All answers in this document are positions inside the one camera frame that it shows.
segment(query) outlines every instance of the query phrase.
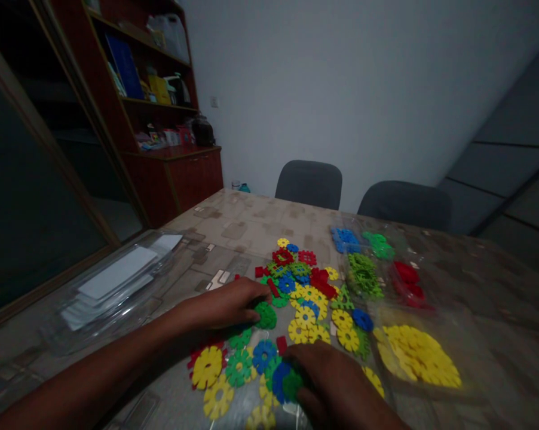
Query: paper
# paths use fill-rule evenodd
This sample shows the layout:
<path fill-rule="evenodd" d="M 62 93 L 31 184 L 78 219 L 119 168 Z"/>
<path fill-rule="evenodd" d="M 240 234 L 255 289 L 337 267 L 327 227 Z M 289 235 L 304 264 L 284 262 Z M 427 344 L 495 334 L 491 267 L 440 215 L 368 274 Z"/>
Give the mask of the paper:
<path fill-rule="evenodd" d="M 160 239 L 155 241 L 152 246 L 165 248 L 168 251 L 172 251 L 176 245 L 182 240 L 181 235 L 163 235 Z"/>
<path fill-rule="evenodd" d="M 78 291 L 92 299 L 100 300 L 131 279 L 154 259 L 158 259 L 156 252 L 137 247 L 85 282 L 78 288 Z"/>
<path fill-rule="evenodd" d="M 113 308 L 116 305 L 119 305 L 121 302 L 126 300 L 132 294 L 140 290 L 144 285 L 149 284 L 153 277 L 150 275 L 143 275 L 135 282 L 128 285 L 124 291 L 116 296 L 111 297 L 106 302 L 102 303 L 100 306 L 91 307 L 86 303 L 77 300 L 72 305 L 68 306 L 60 314 L 68 323 L 68 326 L 72 331 L 79 330 L 86 324 L 94 321 L 97 317 L 104 314 L 107 310 Z"/>

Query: shelf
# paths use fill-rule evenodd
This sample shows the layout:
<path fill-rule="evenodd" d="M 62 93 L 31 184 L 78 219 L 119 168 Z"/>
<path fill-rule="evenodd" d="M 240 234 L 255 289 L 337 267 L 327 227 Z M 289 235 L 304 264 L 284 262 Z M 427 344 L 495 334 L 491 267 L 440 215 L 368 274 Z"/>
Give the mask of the shelf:
<path fill-rule="evenodd" d="M 205 152 L 221 151 L 220 146 L 196 146 L 196 145 L 178 145 L 167 148 L 143 151 L 141 153 L 123 152 L 125 155 L 139 156 L 144 158 L 154 158 L 162 161 L 172 161 L 179 158 L 185 158 L 193 155 L 199 155 Z"/>
<path fill-rule="evenodd" d="M 163 105 L 162 103 L 154 103 L 149 102 L 147 100 L 140 100 L 140 99 L 131 99 L 129 97 L 120 97 L 122 101 L 126 103 L 140 103 L 141 105 L 150 105 L 156 108 L 166 108 L 166 109 L 176 109 L 176 110 L 185 110 L 187 112 L 198 112 L 198 109 L 194 109 L 193 107 L 183 107 L 183 106 L 176 106 L 176 105 Z"/>
<path fill-rule="evenodd" d="M 99 23 L 103 24 L 104 26 L 112 29 L 112 31 L 114 31 L 115 33 L 119 33 L 120 35 L 126 37 L 128 40 L 130 41 L 134 41 L 135 43 L 139 44 L 139 45 L 143 45 L 147 48 L 150 48 L 152 49 L 153 51 L 155 52 L 158 52 L 160 53 L 161 55 L 163 55 L 164 57 L 167 57 L 169 58 L 170 60 L 174 60 L 177 64 L 179 64 L 180 66 L 183 66 L 187 69 L 192 69 L 192 66 L 190 64 L 188 64 L 187 62 L 185 61 L 182 61 L 178 58 L 176 58 L 175 56 L 173 55 L 170 55 L 169 53 L 167 53 L 166 51 L 158 48 L 157 46 L 155 45 L 152 45 L 134 35 L 131 35 L 130 33 L 127 33 L 125 32 L 124 30 L 122 30 L 119 26 L 117 26 L 116 24 L 114 23 L 111 23 L 110 21 L 107 21 L 105 20 L 103 17 L 101 17 L 100 15 L 98 15 L 98 13 L 96 12 L 93 12 L 91 10 L 88 10 L 88 15 L 90 15 L 90 17 L 94 20 L 94 21 L 98 21 Z"/>

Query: blue binder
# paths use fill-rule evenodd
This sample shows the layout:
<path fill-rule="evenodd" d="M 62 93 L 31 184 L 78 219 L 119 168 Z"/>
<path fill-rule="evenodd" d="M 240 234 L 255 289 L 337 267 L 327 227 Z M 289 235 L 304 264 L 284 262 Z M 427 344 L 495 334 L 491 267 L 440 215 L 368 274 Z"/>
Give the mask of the blue binder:
<path fill-rule="evenodd" d="M 120 74 L 120 80 L 126 90 L 126 95 L 132 99 L 144 100 L 144 91 L 140 85 L 140 77 L 136 71 L 132 51 L 127 43 L 106 34 L 108 46 L 114 58 L 114 64 Z"/>

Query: gray office chair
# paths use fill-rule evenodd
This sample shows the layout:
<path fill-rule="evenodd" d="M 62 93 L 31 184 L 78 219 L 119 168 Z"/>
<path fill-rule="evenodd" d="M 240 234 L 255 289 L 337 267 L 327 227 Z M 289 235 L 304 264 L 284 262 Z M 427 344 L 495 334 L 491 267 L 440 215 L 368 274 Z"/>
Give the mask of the gray office chair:
<path fill-rule="evenodd" d="M 338 210 L 341 182 L 341 172 L 334 165 L 293 160 L 281 169 L 275 197 Z"/>
<path fill-rule="evenodd" d="M 411 182 L 383 181 L 367 190 L 359 215 L 447 231 L 451 197 L 439 189 Z"/>

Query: wooden bookshelf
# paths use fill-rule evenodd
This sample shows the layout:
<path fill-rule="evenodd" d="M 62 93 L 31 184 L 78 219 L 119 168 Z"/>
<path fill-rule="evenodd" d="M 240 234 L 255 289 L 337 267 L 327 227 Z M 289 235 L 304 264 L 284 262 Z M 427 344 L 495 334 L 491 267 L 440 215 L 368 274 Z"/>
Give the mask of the wooden bookshelf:
<path fill-rule="evenodd" d="M 176 58 L 175 56 L 173 55 L 170 55 L 168 52 L 164 51 L 163 49 L 161 48 L 158 48 L 156 45 L 154 44 L 150 44 L 146 41 L 144 41 L 143 39 L 133 35 L 133 34 L 130 34 L 128 32 L 126 32 L 125 30 L 123 30 L 122 28 L 120 28 L 120 26 L 114 24 L 114 23 L 111 23 L 110 21 L 108 20 L 105 20 L 103 17 L 101 17 L 100 15 L 98 15 L 98 13 L 94 12 L 94 11 L 91 11 L 91 10 L 88 10 L 88 15 L 90 16 L 91 19 L 93 19 L 95 22 L 98 22 L 100 24 L 103 24 L 104 27 L 106 27 L 108 30 L 110 30 L 112 33 L 114 34 L 118 34 L 120 36 L 122 36 L 125 41 L 127 42 L 134 42 L 136 44 L 139 44 L 139 45 L 143 45 L 144 47 L 146 48 L 150 48 L 151 50 L 157 52 L 157 53 L 160 53 L 162 56 L 164 57 L 167 57 L 168 59 L 174 61 L 175 63 L 177 63 L 179 66 L 183 66 L 183 67 L 187 67 L 188 69 L 191 69 L 192 66 L 190 64 L 188 64 L 187 62 L 185 61 L 182 61 L 181 59 L 179 58 Z"/>
<path fill-rule="evenodd" d="M 145 152 L 136 140 L 136 134 L 149 133 L 149 123 L 156 130 L 184 127 L 187 118 L 195 116 L 200 108 L 189 47 L 190 61 L 184 62 L 154 45 L 151 35 L 145 33 L 150 15 L 175 13 L 189 40 L 183 9 L 172 0 L 100 0 L 100 14 L 89 10 L 82 1 L 49 0 L 49 4 L 144 206 L 150 227 L 161 227 L 220 190 L 223 179 L 219 146 L 182 145 Z M 129 25 L 124 29 L 118 23 Z M 192 107 L 122 97 L 108 66 L 114 59 L 107 34 L 128 44 L 141 81 L 149 83 L 149 67 L 160 77 L 179 73 Z"/>

